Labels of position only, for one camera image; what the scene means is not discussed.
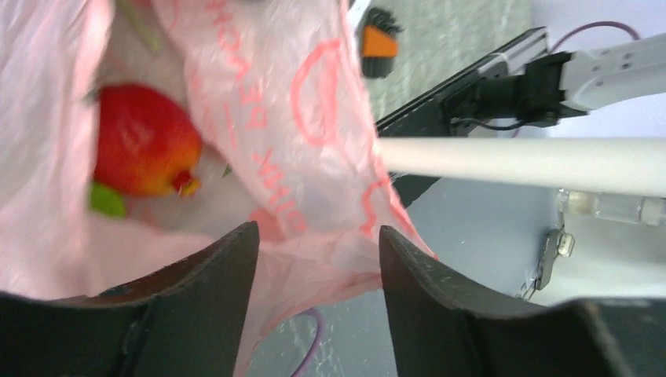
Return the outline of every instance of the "gray surface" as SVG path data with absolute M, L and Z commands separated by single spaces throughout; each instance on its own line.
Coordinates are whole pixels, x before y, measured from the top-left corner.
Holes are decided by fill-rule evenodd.
M 530 0 L 374 0 L 372 5 L 393 11 L 405 29 L 394 72 L 367 82 L 376 119 L 520 35 L 531 23 Z M 535 254 L 551 223 L 543 214 L 552 205 L 548 190 L 440 180 L 410 206 L 409 214 L 443 262 L 513 294 L 522 277 L 516 276 L 516 265 L 505 262 L 510 260 L 507 253 Z M 526 269 L 536 265 L 533 258 L 526 260 Z M 326 334 L 305 377 L 397 375 L 381 291 L 320 310 Z M 291 375 L 314 328 L 307 317 L 284 321 L 255 351 L 247 376 Z

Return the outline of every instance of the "cable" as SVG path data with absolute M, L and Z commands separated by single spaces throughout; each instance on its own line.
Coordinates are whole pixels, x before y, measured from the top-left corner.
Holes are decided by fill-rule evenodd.
M 301 364 L 298 366 L 298 368 L 296 368 L 291 377 L 300 377 L 309 367 L 310 363 L 314 358 L 314 354 L 319 349 L 319 343 L 321 342 L 321 337 L 324 335 L 324 329 L 325 329 L 324 316 L 317 309 L 310 308 L 301 312 L 300 314 L 297 314 L 296 316 L 297 317 L 308 316 L 314 318 L 314 320 L 317 323 L 317 329 L 315 330 L 314 333 L 313 344 L 310 346 L 310 349 L 306 353 L 305 357 L 303 357 L 303 361 L 301 361 Z
M 555 52 L 562 45 L 562 43 L 566 42 L 567 40 L 569 40 L 574 35 L 582 32 L 582 31 L 592 29 L 594 27 L 602 27 L 602 26 L 603 27 L 614 27 L 616 29 L 624 30 L 635 41 L 638 41 L 641 38 L 639 33 L 633 27 L 631 27 L 627 24 L 622 24 L 621 22 L 617 22 L 617 21 L 597 21 L 597 22 L 592 22 L 592 23 L 585 24 L 583 26 L 577 27 L 577 28 L 571 30 L 570 32 L 566 33 L 565 36 L 560 38 L 553 45 L 553 48 L 551 48 L 551 53 Z
M 489 124 L 487 124 L 487 122 L 484 122 L 484 121 L 481 121 L 481 120 L 475 119 L 475 118 L 461 118 L 461 119 L 456 119 L 456 120 L 451 122 L 452 125 L 457 125 L 457 124 L 460 124 L 460 123 L 466 124 L 466 125 L 474 124 L 476 126 L 483 127 L 486 130 L 493 130 L 493 131 L 511 131 L 511 130 L 517 130 L 518 128 L 520 128 L 522 126 L 527 126 L 527 122 L 522 121 L 522 120 L 518 121 L 518 122 L 516 122 L 516 123 L 514 123 L 510 126 L 501 126 L 501 127 L 500 126 L 490 126 Z

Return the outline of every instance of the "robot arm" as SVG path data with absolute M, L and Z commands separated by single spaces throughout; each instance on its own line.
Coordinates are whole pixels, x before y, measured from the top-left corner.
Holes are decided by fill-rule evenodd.
M 666 92 L 666 34 L 535 59 L 522 75 L 484 78 L 443 104 L 445 120 L 516 118 L 530 126 Z

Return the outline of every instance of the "black and orange object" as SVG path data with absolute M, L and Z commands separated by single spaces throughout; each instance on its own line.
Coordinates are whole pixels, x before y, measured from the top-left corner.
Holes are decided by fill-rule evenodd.
M 360 43 L 363 76 L 383 79 L 391 73 L 398 52 L 397 35 L 401 31 L 391 12 L 377 7 L 368 10 Z

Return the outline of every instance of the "translucent plastic bag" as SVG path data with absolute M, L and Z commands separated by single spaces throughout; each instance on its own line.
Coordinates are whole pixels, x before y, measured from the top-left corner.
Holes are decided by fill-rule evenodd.
M 380 287 L 380 225 L 432 253 L 382 165 L 346 2 L 141 3 L 162 43 L 154 51 L 127 20 L 111 27 L 109 0 L 0 5 L 0 289 L 95 295 L 255 220 L 242 375 L 282 320 Z M 208 143 L 193 199 L 132 199 L 122 221 L 88 211 L 96 77 L 143 82 L 187 106 Z

